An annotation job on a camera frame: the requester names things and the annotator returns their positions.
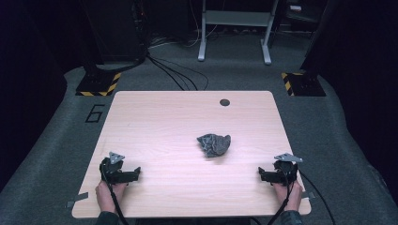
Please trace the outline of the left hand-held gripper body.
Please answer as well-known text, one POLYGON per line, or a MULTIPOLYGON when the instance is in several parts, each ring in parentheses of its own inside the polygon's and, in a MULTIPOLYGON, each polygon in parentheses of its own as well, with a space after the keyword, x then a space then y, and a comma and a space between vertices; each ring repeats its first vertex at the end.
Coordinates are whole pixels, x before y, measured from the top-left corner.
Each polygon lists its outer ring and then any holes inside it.
POLYGON ((124 183, 121 171, 124 158, 124 156, 110 152, 109 156, 105 157, 99 165, 101 180, 111 185, 124 183))

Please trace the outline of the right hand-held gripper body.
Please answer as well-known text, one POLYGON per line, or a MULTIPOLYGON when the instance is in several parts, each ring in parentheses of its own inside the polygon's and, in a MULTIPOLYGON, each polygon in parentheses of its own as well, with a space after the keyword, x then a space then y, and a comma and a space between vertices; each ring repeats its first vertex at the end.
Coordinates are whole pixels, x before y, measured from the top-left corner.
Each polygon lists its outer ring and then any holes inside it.
POLYGON ((303 162, 301 157, 293 156, 289 153, 284 153, 275 157, 274 169, 280 176, 279 183, 283 186, 288 186, 297 180, 297 173, 299 170, 299 163, 303 162))

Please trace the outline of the grey towel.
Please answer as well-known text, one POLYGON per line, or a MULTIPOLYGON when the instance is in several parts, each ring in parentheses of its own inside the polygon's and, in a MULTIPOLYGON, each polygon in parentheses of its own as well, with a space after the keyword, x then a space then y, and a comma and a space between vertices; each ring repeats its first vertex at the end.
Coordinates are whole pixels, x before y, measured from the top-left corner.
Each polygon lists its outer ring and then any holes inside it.
POLYGON ((207 158, 220 157, 227 152, 231 144, 231 136, 206 134, 197 138, 207 158))

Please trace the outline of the person's right hand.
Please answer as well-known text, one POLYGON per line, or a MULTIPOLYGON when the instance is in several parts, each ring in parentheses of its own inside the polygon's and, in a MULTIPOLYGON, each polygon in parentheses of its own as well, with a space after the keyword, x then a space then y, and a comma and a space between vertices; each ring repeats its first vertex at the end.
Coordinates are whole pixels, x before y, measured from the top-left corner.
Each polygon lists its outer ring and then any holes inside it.
POLYGON ((285 199, 288 199, 287 204, 284 207, 284 211, 294 210, 298 211, 301 199, 302 199, 302 191, 303 188, 298 181, 292 183, 289 187, 284 187, 281 184, 273 184, 277 200, 280 204, 283 204, 285 199))

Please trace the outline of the person's left hand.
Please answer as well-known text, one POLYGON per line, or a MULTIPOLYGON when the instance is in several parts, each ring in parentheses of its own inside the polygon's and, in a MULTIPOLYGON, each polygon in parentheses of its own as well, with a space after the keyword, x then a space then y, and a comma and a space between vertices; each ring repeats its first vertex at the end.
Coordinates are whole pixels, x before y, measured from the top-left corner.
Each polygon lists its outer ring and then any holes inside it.
MULTIPOLYGON (((121 203, 127 185, 127 183, 111 185, 118 203, 121 203)), ((112 198, 111 191, 104 181, 100 181, 96 186, 96 196, 101 212, 116 213, 116 206, 112 198)))

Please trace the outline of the black tape floor marking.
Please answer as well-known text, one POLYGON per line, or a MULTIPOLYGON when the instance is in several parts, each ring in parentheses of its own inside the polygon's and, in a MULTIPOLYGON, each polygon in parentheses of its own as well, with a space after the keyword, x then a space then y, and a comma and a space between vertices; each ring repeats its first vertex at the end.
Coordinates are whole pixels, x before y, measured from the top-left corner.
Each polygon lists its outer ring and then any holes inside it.
POLYGON ((98 123, 103 114, 104 104, 94 104, 85 118, 86 123, 98 123))

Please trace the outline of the hazard-striped black stand base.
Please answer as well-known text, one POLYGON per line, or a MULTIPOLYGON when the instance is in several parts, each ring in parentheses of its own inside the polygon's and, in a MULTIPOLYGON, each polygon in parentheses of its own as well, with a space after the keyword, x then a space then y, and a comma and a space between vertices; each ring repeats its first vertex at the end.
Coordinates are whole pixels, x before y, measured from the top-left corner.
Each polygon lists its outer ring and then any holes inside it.
POLYGON ((304 73, 282 74, 284 87, 291 97, 324 97, 326 95, 319 80, 304 73))
POLYGON ((76 96, 107 97, 110 96, 121 77, 120 73, 85 74, 76 88, 76 96))

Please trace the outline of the dark curtain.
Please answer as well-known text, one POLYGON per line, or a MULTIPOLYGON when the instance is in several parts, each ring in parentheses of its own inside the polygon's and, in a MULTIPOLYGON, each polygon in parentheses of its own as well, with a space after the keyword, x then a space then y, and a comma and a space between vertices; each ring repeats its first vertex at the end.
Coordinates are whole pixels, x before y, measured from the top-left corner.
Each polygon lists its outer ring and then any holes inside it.
POLYGON ((398 0, 329 0, 321 29, 320 75, 398 203, 398 0))
POLYGON ((61 0, 0 0, 0 190, 46 128, 76 67, 61 0))

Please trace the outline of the black stand column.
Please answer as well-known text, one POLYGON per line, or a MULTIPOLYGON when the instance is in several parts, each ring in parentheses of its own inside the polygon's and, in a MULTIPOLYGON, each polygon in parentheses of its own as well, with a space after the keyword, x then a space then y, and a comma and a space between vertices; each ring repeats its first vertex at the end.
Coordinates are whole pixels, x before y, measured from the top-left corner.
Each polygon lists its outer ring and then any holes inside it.
POLYGON ((319 25, 310 43, 309 50, 306 53, 305 60, 300 67, 308 74, 316 74, 326 59, 325 54, 329 46, 328 29, 332 20, 332 14, 339 1, 328 0, 326 3, 319 25))
POLYGON ((88 77, 97 79, 101 74, 101 69, 97 67, 99 50, 89 17, 85 10, 84 0, 78 0, 78 3, 82 10, 82 61, 88 77))

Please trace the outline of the black cabinet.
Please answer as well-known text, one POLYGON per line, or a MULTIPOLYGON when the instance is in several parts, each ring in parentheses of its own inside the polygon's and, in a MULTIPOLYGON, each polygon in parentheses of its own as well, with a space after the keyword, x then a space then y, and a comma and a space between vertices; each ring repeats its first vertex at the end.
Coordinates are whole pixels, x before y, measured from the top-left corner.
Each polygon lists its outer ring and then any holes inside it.
POLYGON ((143 0, 96 0, 92 10, 102 60, 141 64, 147 51, 143 0))

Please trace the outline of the white desk frame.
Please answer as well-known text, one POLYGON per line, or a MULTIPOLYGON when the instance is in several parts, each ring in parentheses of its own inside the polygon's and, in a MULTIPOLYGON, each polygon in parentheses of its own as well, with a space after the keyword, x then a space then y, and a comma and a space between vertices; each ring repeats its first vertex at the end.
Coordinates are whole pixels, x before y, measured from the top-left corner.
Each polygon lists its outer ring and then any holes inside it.
POLYGON ((207 26, 208 25, 237 25, 237 26, 257 26, 265 27, 267 31, 260 40, 263 60, 266 65, 271 64, 268 41, 276 16, 279 0, 271 0, 272 8, 270 12, 244 12, 244 11, 224 11, 207 9, 207 0, 202 0, 202 27, 201 42, 197 59, 203 62, 206 58, 207 48, 207 26))

